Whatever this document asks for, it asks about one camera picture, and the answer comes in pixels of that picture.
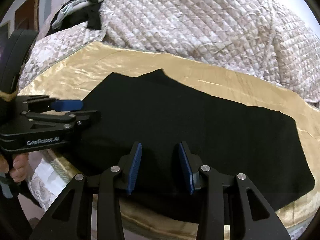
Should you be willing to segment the person's left hand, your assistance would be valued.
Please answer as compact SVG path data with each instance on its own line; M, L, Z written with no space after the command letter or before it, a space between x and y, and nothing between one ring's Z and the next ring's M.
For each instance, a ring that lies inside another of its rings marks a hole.
M29 167L29 153L21 153L13 156L12 167L1 154L1 172L10 174L14 182L20 183L27 177Z

